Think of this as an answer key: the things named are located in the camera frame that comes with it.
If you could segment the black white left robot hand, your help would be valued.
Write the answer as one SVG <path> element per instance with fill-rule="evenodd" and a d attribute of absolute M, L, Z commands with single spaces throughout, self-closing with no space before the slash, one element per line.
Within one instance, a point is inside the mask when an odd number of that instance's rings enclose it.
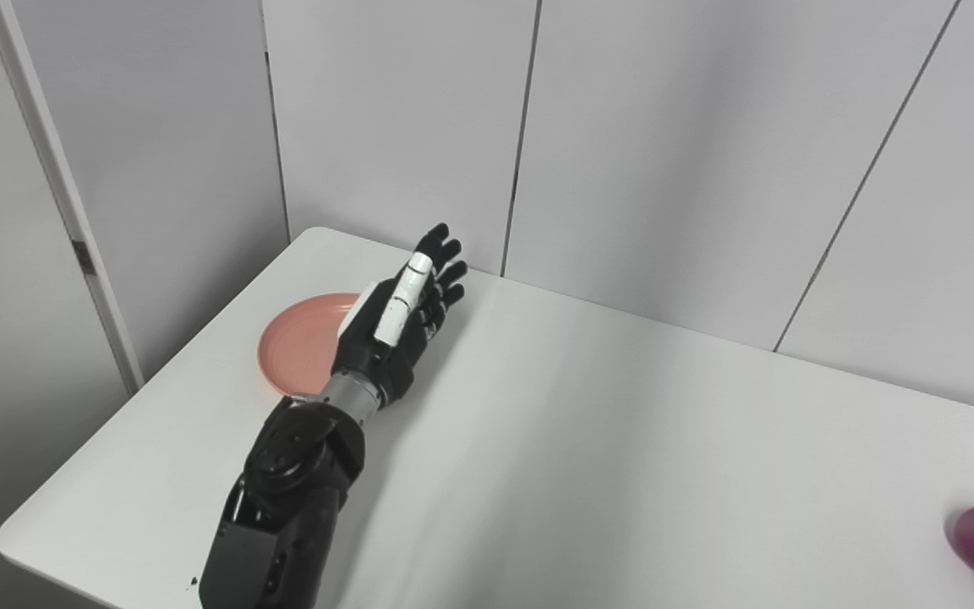
<path fill-rule="evenodd" d="M 419 240 L 394 277 L 372 284 L 344 321 L 333 374 L 363 378 L 379 394 L 380 408 L 401 400 L 414 370 L 448 311 L 465 294 L 462 243 L 438 223 Z"/>

